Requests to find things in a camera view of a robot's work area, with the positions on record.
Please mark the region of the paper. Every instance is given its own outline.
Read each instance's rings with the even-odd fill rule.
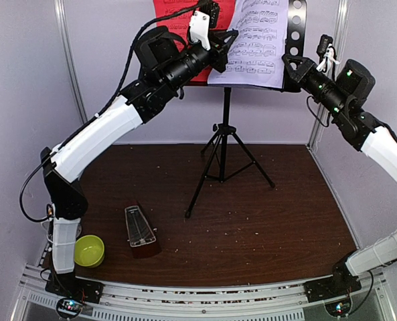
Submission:
[[[212,70],[209,84],[282,88],[289,0],[237,0],[229,29],[238,37],[223,74]]]
[[[227,30],[232,15],[234,14],[235,0],[215,0],[220,6],[219,19],[216,29]],[[153,0],[155,6],[155,13],[157,17],[162,17],[164,15],[170,15],[179,11],[180,9],[191,7],[197,3],[197,0]],[[169,31],[177,33],[187,42],[186,33],[189,26],[189,20],[191,19],[192,12],[185,13],[177,18],[159,22],[157,25],[166,25]],[[207,78],[211,68],[205,69],[197,77],[195,77],[193,82],[207,82]]]

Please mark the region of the yellow bowl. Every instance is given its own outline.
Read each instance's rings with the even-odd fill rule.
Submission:
[[[98,236],[85,235],[76,241],[75,262],[86,268],[96,268],[104,259],[104,243]]]

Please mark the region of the tripod stand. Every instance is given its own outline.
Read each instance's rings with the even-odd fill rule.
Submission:
[[[212,152],[210,153],[210,157],[206,163],[206,166],[204,167],[204,171],[201,175],[200,181],[198,183],[197,189],[195,190],[195,193],[193,194],[191,203],[189,204],[189,207],[186,211],[185,217],[189,219],[192,214],[193,207],[195,206],[195,202],[197,201],[198,195],[200,194],[201,188],[203,187],[204,181],[206,179],[213,179],[215,181],[219,181],[220,183],[226,182],[228,179],[236,176],[237,174],[241,173],[245,169],[248,169],[250,166],[255,165],[260,173],[263,175],[263,177],[268,181],[270,184],[271,188],[275,187],[274,182],[270,179],[268,174],[264,171],[264,169],[261,167],[261,165],[258,163],[256,158],[252,155],[252,153],[247,149],[246,145],[242,142],[240,137],[238,137],[236,131],[237,128],[230,126],[229,119],[230,119],[230,100],[231,100],[231,88],[230,87],[225,87],[224,88],[224,117],[223,121],[221,124],[214,124],[213,125],[213,131],[215,132],[213,137],[209,140],[207,145],[202,149],[201,151],[201,156],[204,156],[207,149],[213,145]],[[247,154],[247,156],[250,158],[250,163],[248,163],[246,166],[243,166],[241,169],[233,172],[231,175],[225,176],[225,166],[226,166],[226,151],[228,147],[228,136],[234,137],[234,139],[237,141],[237,143],[240,145],[242,150]],[[220,150],[220,160],[218,158],[218,148],[219,145],[221,146]],[[213,176],[209,175],[208,172],[210,170],[210,167],[213,163],[213,160],[216,158],[219,164],[219,176]]]

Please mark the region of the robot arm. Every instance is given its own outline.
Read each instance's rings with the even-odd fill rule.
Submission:
[[[208,66],[225,70],[228,50],[238,32],[209,31],[216,25],[217,6],[206,5],[209,15],[206,10],[193,14],[189,45],[165,26],[143,34],[135,46],[141,63],[139,78],[66,141],[42,151],[44,181],[52,200],[52,261],[57,274],[74,271],[76,228],[88,208],[79,183],[82,171],[122,135],[158,115],[166,103],[179,97],[178,91],[182,99],[182,88],[202,70]],[[181,42],[184,49],[179,52],[174,41]]]
[[[375,79],[354,60],[348,60],[336,81],[330,80],[309,58],[284,55],[290,78],[322,103],[333,117],[344,139],[356,150],[376,161],[397,182],[397,136],[389,125],[362,110]],[[336,263],[333,276],[307,282],[310,302],[360,289],[357,276],[397,261],[397,231],[375,244],[357,250]]]

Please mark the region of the purple wall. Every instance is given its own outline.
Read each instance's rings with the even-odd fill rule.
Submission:
[[[51,1],[0,1],[0,321],[44,232],[20,213],[18,192],[40,150],[79,126]],[[34,217],[49,201],[38,175],[25,193]]]
[[[397,134],[397,2],[352,1],[344,60],[363,63],[377,80],[364,108]],[[336,127],[323,133],[317,158],[335,188],[360,245],[397,229],[397,184],[348,145]],[[385,269],[397,305],[397,263]]]
[[[316,58],[322,33],[332,33],[337,1],[309,0],[305,55]],[[118,84],[131,41],[155,16],[151,0],[66,1],[72,51],[88,115],[102,108]],[[138,74],[137,60],[127,83]],[[223,89],[187,88],[163,113],[119,143],[206,142],[212,124],[222,120]],[[234,89],[231,123],[245,142],[308,142],[313,117],[306,94]]]

